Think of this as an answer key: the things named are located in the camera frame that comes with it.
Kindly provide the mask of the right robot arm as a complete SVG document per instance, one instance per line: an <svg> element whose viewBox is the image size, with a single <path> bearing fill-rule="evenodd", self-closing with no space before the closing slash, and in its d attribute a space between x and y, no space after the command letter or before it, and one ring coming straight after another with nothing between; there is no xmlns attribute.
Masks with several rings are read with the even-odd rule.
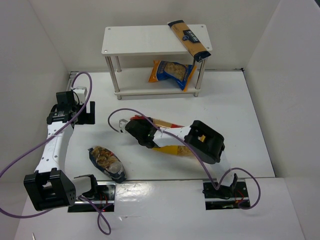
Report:
<svg viewBox="0 0 320 240"><path fill-rule="evenodd" d="M135 116L121 128L141 146L165 154L193 156L211 166L222 193L233 195L238 176L231 170L225 154L224 137L200 120L180 126L158 119Z"/></svg>

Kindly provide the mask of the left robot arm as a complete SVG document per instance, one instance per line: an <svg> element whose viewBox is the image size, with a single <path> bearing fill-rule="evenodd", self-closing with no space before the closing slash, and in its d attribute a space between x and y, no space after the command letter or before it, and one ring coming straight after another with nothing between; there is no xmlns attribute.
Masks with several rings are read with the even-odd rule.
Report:
<svg viewBox="0 0 320 240"><path fill-rule="evenodd" d="M86 87L56 93L47 123L47 139L34 173L24 177L23 185L37 211L73 206L76 187L65 174L65 161L75 125L95 124L95 102L87 112Z"/></svg>

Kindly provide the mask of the red spaghetti pack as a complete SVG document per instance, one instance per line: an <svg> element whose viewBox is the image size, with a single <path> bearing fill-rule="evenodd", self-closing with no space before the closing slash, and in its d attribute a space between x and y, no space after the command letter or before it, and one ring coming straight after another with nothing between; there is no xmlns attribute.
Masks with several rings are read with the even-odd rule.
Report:
<svg viewBox="0 0 320 240"><path fill-rule="evenodd" d="M152 118L149 117L149 119L157 126L157 127L162 127L162 128L182 128L183 125L179 125L179 124L174 124L171 122L167 122L164 120L160 120L160 119L156 119L156 118ZM142 115L134 115L130 118L130 120L145 120L145 118Z"/></svg>

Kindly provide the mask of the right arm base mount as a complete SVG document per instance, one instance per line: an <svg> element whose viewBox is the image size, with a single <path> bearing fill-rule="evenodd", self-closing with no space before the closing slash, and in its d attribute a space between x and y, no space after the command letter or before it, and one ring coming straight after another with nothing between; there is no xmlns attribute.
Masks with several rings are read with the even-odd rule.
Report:
<svg viewBox="0 0 320 240"><path fill-rule="evenodd" d="M210 181L204 181L202 193L207 211L238 209L238 204L244 208L251 206L244 180L238 181L233 191L226 186L221 186L219 190L215 190Z"/></svg>

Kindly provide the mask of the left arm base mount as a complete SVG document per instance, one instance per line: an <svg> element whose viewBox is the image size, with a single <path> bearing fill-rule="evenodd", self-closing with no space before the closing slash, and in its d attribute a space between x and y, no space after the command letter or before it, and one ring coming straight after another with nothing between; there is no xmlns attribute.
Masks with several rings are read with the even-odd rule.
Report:
<svg viewBox="0 0 320 240"><path fill-rule="evenodd" d="M114 212L116 183L111 181L98 181L97 193L87 197L100 211ZM68 207L68 213L94 213L96 210L86 200L77 199L73 206Z"/></svg>

